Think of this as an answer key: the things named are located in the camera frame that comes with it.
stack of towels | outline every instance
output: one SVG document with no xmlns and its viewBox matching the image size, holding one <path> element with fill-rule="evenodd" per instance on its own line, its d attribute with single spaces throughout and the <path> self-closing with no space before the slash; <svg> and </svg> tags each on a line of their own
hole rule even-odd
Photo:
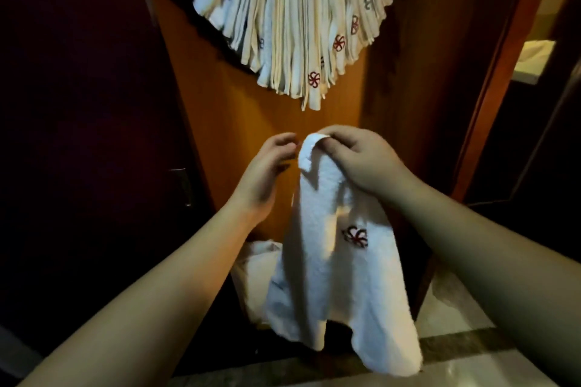
<svg viewBox="0 0 581 387">
<path fill-rule="evenodd" d="M 379 35 L 392 0 L 194 0 L 240 56 L 258 84 L 301 98 L 320 110 L 321 98 L 345 65 Z"/>
</svg>

right hand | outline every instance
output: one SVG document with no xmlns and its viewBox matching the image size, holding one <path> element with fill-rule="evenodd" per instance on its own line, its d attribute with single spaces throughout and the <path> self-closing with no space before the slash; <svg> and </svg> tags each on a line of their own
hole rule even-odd
<svg viewBox="0 0 581 387">
<path fill-rule="evenodd" d="M 321 148 L 345 175 L 362 190 L 399 207 L 401 199 L 421 183 L 403 164 L 394 149 L 371 130 L 350 126 L 330 126 L 318 133 Z"/>
</svg>

white towel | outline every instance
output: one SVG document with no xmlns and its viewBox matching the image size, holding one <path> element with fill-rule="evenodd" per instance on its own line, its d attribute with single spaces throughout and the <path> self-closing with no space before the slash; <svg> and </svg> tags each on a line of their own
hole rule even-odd
<svg viewBox="0 0 581 387">
<path fill-rule="evenodd" d="M 321 350 L 327 320 L 353 330 L 368 369 L 410 376 L 422 356 L 395 237 L 379 202 L 352 185 L 311 134 L 290 228 L 267 295 L 272 329 Z"/>
</svg>

